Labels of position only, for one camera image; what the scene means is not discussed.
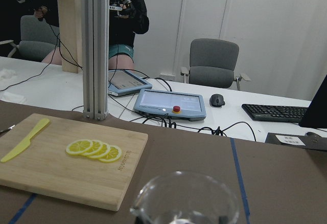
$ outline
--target red emergency stop button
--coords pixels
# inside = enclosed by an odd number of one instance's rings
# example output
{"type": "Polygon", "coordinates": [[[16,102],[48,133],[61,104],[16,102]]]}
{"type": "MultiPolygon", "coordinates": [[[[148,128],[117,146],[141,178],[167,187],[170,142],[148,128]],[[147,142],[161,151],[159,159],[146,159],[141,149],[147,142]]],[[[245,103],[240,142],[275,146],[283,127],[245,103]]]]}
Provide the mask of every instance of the red emergency stop button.
{"type": "Polygon", "coordinates": [[[180,107],[178,105],[173,107],[173,113],[180,113],[180,107]]]}

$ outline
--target black mouse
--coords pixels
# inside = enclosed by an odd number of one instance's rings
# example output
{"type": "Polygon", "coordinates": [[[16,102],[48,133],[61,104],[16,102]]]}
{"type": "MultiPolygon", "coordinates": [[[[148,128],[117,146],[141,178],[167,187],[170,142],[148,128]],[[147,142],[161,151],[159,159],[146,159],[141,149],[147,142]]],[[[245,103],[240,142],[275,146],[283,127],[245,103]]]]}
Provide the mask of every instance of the black mouse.
{"type": "Polygon", "coordinates": [[[321,137],[320,135],[313,133],[313,132],[306,132],[306,136],[314,136],[314,137],[321,137]]]}
{"type": "Polygon", "coordinates": [[[224,97],[220,94],[214,94],[210,97],[210,105],[220,107],[225,104],[224,97]]]}

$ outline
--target chair armrest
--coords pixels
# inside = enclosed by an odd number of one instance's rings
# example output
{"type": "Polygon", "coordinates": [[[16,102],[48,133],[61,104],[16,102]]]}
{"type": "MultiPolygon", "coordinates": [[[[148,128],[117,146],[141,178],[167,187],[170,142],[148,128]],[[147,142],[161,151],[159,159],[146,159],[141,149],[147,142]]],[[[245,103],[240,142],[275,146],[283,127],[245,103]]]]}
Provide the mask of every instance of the chair armrest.
{"type": "Polygon", "coordinates": [[[14,43],[13,40],[0,41],[0,45],[5,45],[5,44],[9,44],[9,45],[11,45],[14,48],[16,47],[16,44],[14,43]]]}
{"type": "Polygon", "coordinates": [[[5,45],[5,44],[9,44],[10,46],[12,46],[12,50],[7,56],[8,58],[11,58],[14,55],[14,53],[17,51],[18,46],[14,43],[13,40],[0,41],[0,45],[5,45]]]}
{"type": "Polygon", "coordinates": [[[245,73],[240,73],[240,76],[244,79],[244,81],[251,81],[251,78],[245,73]]]}
{"type": "Polygon", "coordinates": [[[180,74],[181,74],[182,76],[184,76],[184,75],[188,76],[188,75],[190,74],[190,71],[189,71],[188,68],[182,66],[182,67],[180,68],[180,74]]]}

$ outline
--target shorts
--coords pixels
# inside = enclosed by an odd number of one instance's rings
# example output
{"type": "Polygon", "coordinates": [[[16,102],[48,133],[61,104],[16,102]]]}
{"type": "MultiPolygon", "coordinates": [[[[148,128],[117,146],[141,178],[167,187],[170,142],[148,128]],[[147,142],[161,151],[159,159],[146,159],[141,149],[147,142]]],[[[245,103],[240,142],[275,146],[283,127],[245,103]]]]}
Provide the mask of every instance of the shorts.
{"type": "Polygon", "coordinates": [[[134,56],[134,49],[125,44],[115,44],[109,46],[109,59],[118,54],[125,54],[132,58],[134,56]]]}

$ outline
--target black cable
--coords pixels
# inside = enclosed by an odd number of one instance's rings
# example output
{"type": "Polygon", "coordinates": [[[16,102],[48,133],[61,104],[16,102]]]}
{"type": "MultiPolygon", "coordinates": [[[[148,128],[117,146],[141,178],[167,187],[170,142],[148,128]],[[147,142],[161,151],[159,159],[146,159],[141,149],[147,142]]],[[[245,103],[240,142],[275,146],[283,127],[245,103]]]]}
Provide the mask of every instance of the black cable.
{"type": "Polygon", "coordinates": [[[134,122],[134,121],[136,121],[136,120],[138,120],[138,119],[141,119],[141,118],[143,118],[143,117],[134,118],[134,119],[132,119],[132,120],[129,120],[129,122],[134,122]]]}
{"type": "Polygon", "coordinates": [[[53,54],[52,54],[52,56],[51,56],[51,61],[50,61],[50,63],[48,63],[48,64],[47,64],[47,65],[42,69],[42,71],[41,71],[40,74],[35,75],[35,76],[32,76],[32,77],[29,77],[28,79],[26,79],[26,80],[24,80],[24,81],[21,81],[21,82],[18,82],[18,83],[15,83],[15,84],[9,85],[9,86],[6,87],[5,89],[0,90],[0,92],[5,91],[5,90],[7,90],[7,89],[10,88],[10,87],[13,87],[13,86],[19,85],[19,84],[21,84],[21,83],[23,83],[23,82],[27,82],[28,80],[30,80],[30,79],[32,79],[32,78],[34,78],[34,77],[38,77],[38,76],[42,75],[42,73],[43,73],[43,71],[45,70],[45,68],[47,68],[47,67],[52,63],[52,61],[53,61],[53,56],[55,55],[57,45],[58,45],[58,38],[57,38],[57,42],[56,42],[56,45],[55,45],[55,50],[54,50],[54,52],[53,52],[53,54]]]}
{"type": "Polygon", "coordinates": [[[119,105],[121,105],[123,108],[129,110],[129,111],[132,112],[132,113],[135,113],[135,114],[138,114],[138,115],[142,116],[141,114],[139,114],[139,113],[137,113],[137,112],[135,112],[135,111],[133,111],[133,110],[131,110],[131,109],[128,109],[127,107],[125,107],[124,105],[122,105],[121,103],[119,103],[116,99],[113,98],[112,95],[108,95],[108,96],[109,96],[111,99],[113,99],[116,103],[118,103],[119,105]]]}
{"type": "Polygon", "coordinates": [[[210,128],[210,127],[202,127],[202,128],[200,128],[200,129],[198,130],[198,133],[199,133],[200,131],[202,131],[202,130],[210,130],[212,135],[215,134],[215,131],[214,131],[212,128],[210,128]]]}
{"type": "Polygon", "coordinates": [[[320,130],[322,132],[327,132],[326,130],[323,130],[323,129],[320,129],[320,128],[313,128],[313,129],[320,130]]]}
{"type": "Polygon", "coordinates": [[[169,120],[168,126],[170,128],[172,128],[172,127],[176,128],[177,127],[177,124],[175,122],[172,122],[172,118],[170,116],[168,117],[168,120],[169,120]]]}
{"type": "Polygon", "coordinates": [[[222,130],[222,132],[228,130],[229,128],[231,128],[231,127],[233,127],[233,126],[235,126],[236,124],[239,124],[239,123],[245,123],[247,126],[250,127],[250,129],[251,129],[251,131],[252,131],[252,134],[253,134],[253,137],[254,137],[254,141],[256,141],[254,131],[253,131],[253,129],[251,128],[250,124],[248,124],[247,122],[243,122],[243,121],[241,121],[241,122],[234,123],[234,124],[232,124],[230,127],[227,127],[226,129],[222,130]]]}
{"type": "Polygon", "coordinates": [[[167,86],[169,87],[170,92],[173,91],[172,88],[170,87],[170,85],[166,82],[166,80],[162,79],[161,77],[156,77],[155,79],[164,81],[167,84],[167,86]]]}
{"type": "Polygon", "coordinates": [[[56,33],[55,33],[55,31],[53,30],[52,26],[51,26],[49,23],[48,23],[48,25],[50,26],[52,32],[55,34],[55,36],[57,37],[57,39],[59,39],[59,43],[60,43],[60,44],[59,44],[59,53],[60,53],[60,56],[61,56],[64,60],[66,60],[68,63],[70,63],[70,64],[72,64],[72,65],[74,65],[74,66],[76,66],[76,67],[79,67],[79,68],[81,68],[81,70],[83,70],[83,67],[81,67],[81,66],[77,63],[77,61],[73,58],[73,56],[72,56],[72,54],[70,53],[70,51],[68,50],[68,48],[67,48],[67,47],[65,46],[65,44],[61,41],[61,39],[58,37],[60,33],[59,33],[58,35],[56,35],[56,33]],[[73,61],[74,61],[76,64],[70,62],[69,60],[67,60],[67,59],[62,55],[62,53],[61,53],[61,44],[66,48],[66,50],[68,51],[69,55],[71,56],[71,58],[73,59],[73,61]]]}
{"type": "Polygon", "coordinates": [[[135,71],[135,72],[142,73],[142,74],[145,76],[145,77],[142,77],[143,79],[144,79],[144,78],[151,78],[151,77],[149,77],[147,74],[145,74],[145,73],[143,73],[143,72],[141,72],[141,71],[135,70],[135,69],[124,69],[124,70],[135,71]]]}
{"type": "Polygon", "coordinates": [[[80,105],[80,106],[74,107],[74,108],[72,109],[72,111],[75,110],[75,109],[77,109],[77,108],[83,107],[83,106],[84,106],[84,105],[80,105]]]}
{"type": "Polygon", "coordinates": [[[116,74],[116,71],[117,71],[117,66],[118,66],[118,55],[119,55],[119,44],[117,43],[117,54],[116,54],[116,67],[114,69],[114,72],[112,74],[112,77],[110,78],[109,80],[109,86],[108,88],[111,86],[111,80],[113,79],[114,75],[116,74]]]}
{"type": "Polygon", "coordinates": [[[154,119],[154,118],[159,118],[161,119],[161,126],[162,126],[162,122],[165,123],[165,127],[167,127],[167,122],[165,121],[164,118],[160,117],[160,116],[149,116],[146,120],[144,120],[142,123],[144,124],[145,122],[147,122],[150,119],[154,119]]]}

